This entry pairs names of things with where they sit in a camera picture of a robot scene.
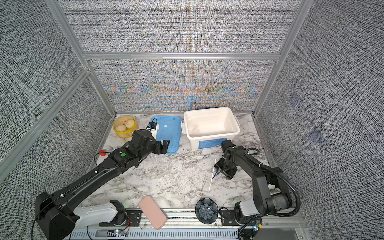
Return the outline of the blue plastic box lid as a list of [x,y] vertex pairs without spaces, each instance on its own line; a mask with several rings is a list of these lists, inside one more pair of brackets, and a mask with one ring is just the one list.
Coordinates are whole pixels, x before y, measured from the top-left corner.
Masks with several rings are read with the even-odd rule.
[[176,116],[154,116],[151,121],[153,119],[157,119],[159,125],[155,139],[157,141],[169,140],[168,154],[175,154],[179,149],[183,119]]

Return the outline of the white glass rod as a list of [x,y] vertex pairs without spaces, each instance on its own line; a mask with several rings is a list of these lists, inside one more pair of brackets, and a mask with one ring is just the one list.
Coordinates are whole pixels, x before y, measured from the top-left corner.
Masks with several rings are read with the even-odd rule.
[[213,167],[213,170],[212,170],[212,175],[210,177],[209,191],[211,191],[212,181],[213,181],[213,178],[214,178],[214,175],[215,175],[215,171],[216,171],[216,168],[215,168],[216,162],[217,162],[217,160],[215,159],[214,167]]

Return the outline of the metal tweezers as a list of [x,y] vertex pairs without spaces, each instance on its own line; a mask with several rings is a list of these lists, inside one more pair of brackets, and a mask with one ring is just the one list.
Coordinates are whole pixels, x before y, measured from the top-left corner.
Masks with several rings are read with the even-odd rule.
[[204,187],[206,185],[207,179],[208,179],[208,174],[205,174],[205,176],[203,178],[203,183],[202,183],[200,194],[202,194],[202,191],[203,191],[203,189],[204,189]]

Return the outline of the white plastic storage box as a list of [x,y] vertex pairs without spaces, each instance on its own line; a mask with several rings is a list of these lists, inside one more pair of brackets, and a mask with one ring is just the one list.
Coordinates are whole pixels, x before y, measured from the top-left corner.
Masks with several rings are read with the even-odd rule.
[[186,111],[181,126],[192,150],[202,150],[199,149],[199,141],[232,140],[241,131],[237,117],[228,107]]

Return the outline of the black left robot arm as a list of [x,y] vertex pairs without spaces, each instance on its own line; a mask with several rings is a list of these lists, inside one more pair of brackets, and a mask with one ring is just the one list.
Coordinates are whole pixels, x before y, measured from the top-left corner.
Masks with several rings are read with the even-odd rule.
[[169,140],[156,141],[149,130],[136,130],[129,142],[109,153],[93,170],[72,184],[49,194],[36,197],[34,224],[38,224],[48,240],[62,240],[80,221],[76,207],[110,180],[137,168],[150,154],[166,154]]

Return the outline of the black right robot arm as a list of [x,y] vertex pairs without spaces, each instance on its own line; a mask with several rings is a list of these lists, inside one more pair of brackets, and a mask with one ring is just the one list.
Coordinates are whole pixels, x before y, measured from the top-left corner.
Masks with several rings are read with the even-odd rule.
[[254,217],[295,216],[301,208],[301,199],[293,185],[286,179],[280,168],[271,168],[254,155],[256,148],[236,146],[230,140],[221,143],[223,157],[215,164],[215,169],[231,180],[238,167],[252,178],[252,197],[235,204],[236,221],[244,225]]

